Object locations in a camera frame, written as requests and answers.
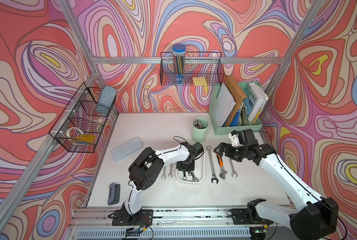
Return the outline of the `white plastic storage box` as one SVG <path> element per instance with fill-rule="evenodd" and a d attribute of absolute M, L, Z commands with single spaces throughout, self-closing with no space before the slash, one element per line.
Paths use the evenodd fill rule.
<path fill-rule="evenodd" d="M 205 175 L 205 161 L 204 161 L 204 155 L 195 162 L 195 167 L 194 167 L 194 174 L 198 178 L 198 182 L 194 183 L 192 182 L 192 177 L 189 175 L 189 172 L 186 172 L 186 177 L 187 180 L 183 180 L 183 171 L 175 170 L 175 177 L 178 179 L 179 182 L 184 183 L 184 184 L 192 184 L 192 185 L 198 185 L 204 180 L 204 175 Z"/>

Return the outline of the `silver double open-end wrench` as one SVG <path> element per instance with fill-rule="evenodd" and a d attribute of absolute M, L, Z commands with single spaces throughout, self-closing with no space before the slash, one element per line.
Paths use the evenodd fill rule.
<path fill-rule="evenodd" d="M 238 174 L 237 174 L 237 172 L 235 171 L 235 168 L 234 168 L 234 165 L 233 165 L 233 161 L 231 160 L 231 158 L 228 158 L 228 161 L 229 161 L 230 168 L 231 168 L 231 176 L 232 176 L 233 178 L 237 178 L 237 177 L 238 177 Z"/>

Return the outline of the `orange handle adjustable wrench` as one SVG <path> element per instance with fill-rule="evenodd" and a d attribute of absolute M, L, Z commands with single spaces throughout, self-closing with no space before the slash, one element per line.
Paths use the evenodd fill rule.
<path fill-rule="evenodd" d="M 218 164 L 219 164 L 219 167 L 220 167 L 219 177 L 221 179 L 225 180 L 227 171 L 224 168 L 222 157 L 220 155 L 216 155 L 216 157 L 217 157 L 217 161 L 218 161 Z"/>

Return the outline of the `small silver ring wrench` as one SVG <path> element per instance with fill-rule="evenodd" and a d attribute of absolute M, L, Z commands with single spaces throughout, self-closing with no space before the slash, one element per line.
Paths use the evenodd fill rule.
<path fill-rule="evenodd" d="M 164 167 L 163 167 L 163 169 L 162 169 L 162 175 L 161 175 L 161 178 L 162 178 L 163 180 L 165 180 L 165 179 L 166 179 L 166 166 L 164 166 Z"/>

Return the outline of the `large silver combination wrench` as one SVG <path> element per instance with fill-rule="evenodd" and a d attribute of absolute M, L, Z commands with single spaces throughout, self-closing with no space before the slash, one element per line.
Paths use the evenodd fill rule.
<path fill-rule="evenodd" d="M 208 152 L 208 159 L 209 159 L 209 165 L 210 165 L 210 169 L 211 169 L 211 182 L 214 183 L 216 182 L 216 184 L 218 184 L 218 178 L 215 174 L 215 169 L 214 169 L 214 164 L 213 164 L 213 159 L 212 159 L 212 153 L 211 153 L 211 146 L 206 146 L 207 152 Z"/>

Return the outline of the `silver 19 combination wrench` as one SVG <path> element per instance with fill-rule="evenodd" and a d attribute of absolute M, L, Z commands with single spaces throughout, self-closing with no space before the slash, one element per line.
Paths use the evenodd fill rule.
<path fill-rule="evenodd" d="M 193 171 L 190 171 L 189 175 L 192 177 L 192 182 L 194 182 L 194 183 L 198 182 L 198 178 L 195 176 Z"/>

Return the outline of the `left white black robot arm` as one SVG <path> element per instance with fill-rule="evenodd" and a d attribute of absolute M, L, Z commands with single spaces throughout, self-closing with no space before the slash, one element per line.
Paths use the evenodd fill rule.
<path fill-rule="evenodd" d="M 203 152 L 202 144 L 191 145 L 188 142 L 181 142 L 177 147 L 162 151 L 145 148 L 128 168 L 130 194 L 121 209 L 113 214 L 112 224 L 119 226 L 140 222 L 143 192 L 155 183 L 163 168 L 176 164 L 177 170 L 193 176 L 195 161 L 201 158 Z"/>

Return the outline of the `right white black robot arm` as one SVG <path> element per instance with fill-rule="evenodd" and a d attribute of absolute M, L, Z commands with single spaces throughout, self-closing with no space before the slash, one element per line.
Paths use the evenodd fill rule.
<path fill-rule="evenodd" d="M 304 183 L 268 144 L 240 145 L 220 143 L 214 152 L 238 162 L 253 161 L 271 175 L 291 198 L 294 208 L 274 205 L 265 199 L 256 199 L 247 204 L 247 218 L 251 222 L 268 220 L 293 231 L 300 240 L 319 240 L 336 231 L 338 203 L 333 198 L 324 198 Z"/>

